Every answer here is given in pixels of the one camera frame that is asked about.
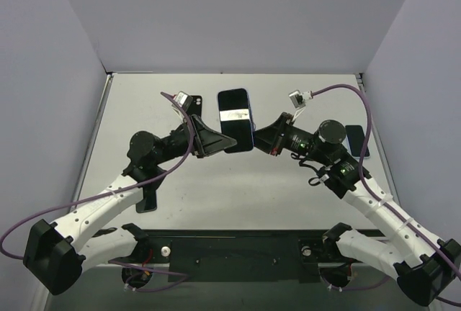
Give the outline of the black phone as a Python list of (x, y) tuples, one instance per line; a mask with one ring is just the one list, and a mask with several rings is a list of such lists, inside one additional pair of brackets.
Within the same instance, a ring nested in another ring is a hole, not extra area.
[(157, 188), (153, 185), (146, 185), (142, 188), (143, 198), (135, 205), (137, 213), (152, 212), (157, 209)]

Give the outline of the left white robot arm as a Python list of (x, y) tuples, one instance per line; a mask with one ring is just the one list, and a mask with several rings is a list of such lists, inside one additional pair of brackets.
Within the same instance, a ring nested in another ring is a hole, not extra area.
[(127, 208), (156, 200), (156, 190), (167, 175), (162, 163), (189, 154), (204, 158), (236, 143), (195, 114), (164, 138), (147, 131), (135, 133), (128, 166), (97, 199), (53, 222), (40, 220), (31, 227), (24, 266), (51, 294), (59, 295), (93, 266), (124, 256), (142, 261), (148, 253), (148, 236), (141, 229), (127, 225), (109, 234), (97, 232)]

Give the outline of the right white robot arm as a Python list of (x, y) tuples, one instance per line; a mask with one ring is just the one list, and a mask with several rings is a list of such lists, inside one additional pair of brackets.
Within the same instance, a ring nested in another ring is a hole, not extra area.
[(346, 129), (336, 120), (326, 120), (309, 133), (295, 127), (292, 115), (284, 112), (254, 133), (254, 144), (271, 156), (287, 149), (301, 163), (321, 164), (316, 172), (320, 183), (362, 213), (387, 239), (383, 243), (339, 223), (323, 235), (326, 258), (361, 261), (396, 280), (416, 304), (430, 305), (459, 272), (460, 244), (442, 240), (406, 213), (359, 167), (343, 145), (345, 138)]

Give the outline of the aluminium rail frame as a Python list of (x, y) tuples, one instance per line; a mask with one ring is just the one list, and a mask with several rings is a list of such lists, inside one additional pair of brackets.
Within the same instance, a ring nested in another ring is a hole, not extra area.
[[(311, 101), (296, 122), (314, 131), (327, 119), (365, 125), (359, 97), (347, 89), (355, 75), (299, 74), (153, 74), (116, 73), (104, 91), (96, 136), (89, 143), (79, 173), (75, 198), (100, 193), (126, 167), (131, 136), (146, 130), (166, 135), (179, 124), (162, 93), (185, 91), (200, 95), (202, 117), (219, 128), (219, 91), (244, 88), (249, 93), (257, 127), (291, 112), (294, 90), (336, 90)], [(258, 150), (188, 158), (158, 190), (158, 207), (143, 214), (127, 209), (112, 224), (133, 222), (163, 230), (321, 230), (339, 222), (375, 232), (375, 226), (329, 190), (308, 185), (311, 171), (299, 167), (289, 153), (271, 157)], [(393, 282), (376, 286), (380, 273), (354, 267), (355, 292), (330, 292), (320, 282), (297, 279), (277, 282), (200, 282), (164, 292), (125, 291), (120, 268), (98, 266), (61, 295), (39, 287), (34, 310), (415, 310)]]

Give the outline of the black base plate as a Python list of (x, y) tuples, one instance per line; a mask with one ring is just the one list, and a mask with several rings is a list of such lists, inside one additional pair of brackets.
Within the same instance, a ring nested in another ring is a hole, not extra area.
[(167, 263), (190, 282), (320, 280), (318, 266), (345, 275), (348, 258), (327, 253), (321, 230), (147, 230), (123, 263)]

